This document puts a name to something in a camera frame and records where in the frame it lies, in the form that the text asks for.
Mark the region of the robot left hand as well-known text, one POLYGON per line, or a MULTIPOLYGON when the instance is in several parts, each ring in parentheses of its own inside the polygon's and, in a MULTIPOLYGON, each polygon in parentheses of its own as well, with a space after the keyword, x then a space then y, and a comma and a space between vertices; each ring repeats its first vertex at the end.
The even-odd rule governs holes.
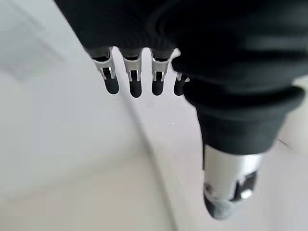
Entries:
POLYGON ((58 0, 110 94, 119 91, 112 48, 122 54, 130 94, 141 95, 141 53, 152 58, 152 92, 167 67, 174 93, 196 108, 203 142, 203 195, 225 220, 248 199, 264 152, 305 92, 305 0, 58 0))

